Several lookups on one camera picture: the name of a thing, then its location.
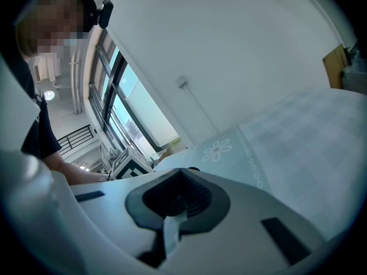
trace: gray panel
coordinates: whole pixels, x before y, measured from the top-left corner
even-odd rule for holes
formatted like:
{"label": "gray panel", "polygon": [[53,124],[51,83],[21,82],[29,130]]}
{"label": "gray panel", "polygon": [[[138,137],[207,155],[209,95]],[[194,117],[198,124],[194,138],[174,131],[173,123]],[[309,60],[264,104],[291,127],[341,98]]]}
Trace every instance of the gray panel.
{"label": "gray panel", "polygon": [[103,197],[80,203],[95,225],[118,247],[133,257],[151,249],[155,232],[136,226],[125,208],[125,198],[134,188],[149,182],[169,170],[109,182],[72,186],[77,194],[101,191]]}

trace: wooden headboard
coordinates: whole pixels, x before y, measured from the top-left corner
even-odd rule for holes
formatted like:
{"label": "wooden headboard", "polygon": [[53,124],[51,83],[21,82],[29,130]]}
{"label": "wooden headboard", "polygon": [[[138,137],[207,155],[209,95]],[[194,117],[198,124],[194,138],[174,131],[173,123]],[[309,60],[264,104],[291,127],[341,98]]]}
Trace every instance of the wooden headboard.
{"label": "wooden headboard", "polygon": [[340,44],[323,59],[323,64],[329,77],[330,87],[334,89],[343,89],[342,71],[348,66],[345,56],[344,46]]}

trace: wall outlet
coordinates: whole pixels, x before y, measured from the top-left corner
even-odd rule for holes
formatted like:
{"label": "wall outlet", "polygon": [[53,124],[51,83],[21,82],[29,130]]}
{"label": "wall outlet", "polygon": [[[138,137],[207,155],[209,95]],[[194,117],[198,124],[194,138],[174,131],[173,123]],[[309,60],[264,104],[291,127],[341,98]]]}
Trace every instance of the wall outlet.
{"label": "wall outlet", "polygon": [[179,78],[175,80],[175,83],[179,88],[182,88],[187,83],[187,81],[183,76],[179,76]]}

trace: cable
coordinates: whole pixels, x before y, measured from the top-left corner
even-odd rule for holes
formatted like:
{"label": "cable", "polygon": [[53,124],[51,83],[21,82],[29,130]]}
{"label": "cable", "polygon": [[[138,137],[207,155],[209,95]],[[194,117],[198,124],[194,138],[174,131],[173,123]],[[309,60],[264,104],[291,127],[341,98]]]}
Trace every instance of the cable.
{"label": "cable", "polygon": [[193,94],[191,93],[191,91],[187,88],[186,85],[184,85],[182,87],[183,91],[186,93],[186,95],[189,96],[189,98],[191,98],[192,102],[194,102],[195,106],[197,106],[198,110],[201,112],[201,114],[203,115],[205,121],[207,122],[207,124],[210,126],[212,132],[214,132],[216,135],[219,134],[218,130],[216,129],[216,127],[214,126],[214,124],[211,122],[211,120],[208,118],[208,116],[206,115],[206,113],[204,112],[204,110],[201,108],[200,104],[198,103],[198,101],[195,99],[195,97],[193,96]]}

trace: ceiling light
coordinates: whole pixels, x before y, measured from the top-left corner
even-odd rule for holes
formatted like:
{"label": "ceiling light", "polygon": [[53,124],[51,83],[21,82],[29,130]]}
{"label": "ceiling light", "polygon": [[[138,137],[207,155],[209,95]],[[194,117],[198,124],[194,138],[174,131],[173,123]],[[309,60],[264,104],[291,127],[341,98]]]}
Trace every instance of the ceiling light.
{"label": "ceiling light", "polygon": [[45,92],[46,101],[52,100],[55,97],[55,93],[52,91]]}

